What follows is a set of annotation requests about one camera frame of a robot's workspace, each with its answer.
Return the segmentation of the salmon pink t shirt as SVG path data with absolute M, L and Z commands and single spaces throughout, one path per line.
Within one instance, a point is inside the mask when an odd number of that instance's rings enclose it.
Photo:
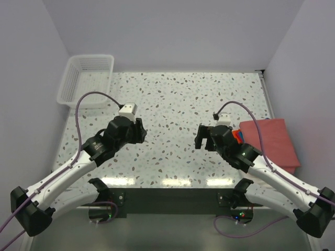
M 274 164 L 290 174 L 300 167 L 284 119 L 258 120 L 265 148 L 265 155 Z M 254 121 L 243 121 L 239 124 L 244 141 L 260 149 L 259 135 Z

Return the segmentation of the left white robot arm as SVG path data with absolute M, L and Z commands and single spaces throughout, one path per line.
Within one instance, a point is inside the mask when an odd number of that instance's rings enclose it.
M 74 182 L 110 160 L 126 144 L 143 143 L 147 135 L 142 120 L 134 121 L 116 116 L 106 129 L 86 140 L 80 153 L 42 181 L 24 189 L 20 186 L 10 193 L 10 208 L 29 236 L 42 233 L 57 211 L 51 204 Z

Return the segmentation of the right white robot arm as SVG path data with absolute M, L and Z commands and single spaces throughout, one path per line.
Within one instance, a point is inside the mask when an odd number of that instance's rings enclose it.
M 231 167 L 263 180 L 271 188 L 263 188 L 250 179 L 242 179 L 234 188 L 231 206 L 260 204 L 274 209 L 296 222 L 308 235 L 323 236 L 334 217 L 334 191 L 319 189 L 299 180 L 268 160 L 248 143 L 238 143 L 232 129 L 226 125 L 201 125 L 195 138 L 200 149 L 206 139 L 205 150 L 217 152 Z

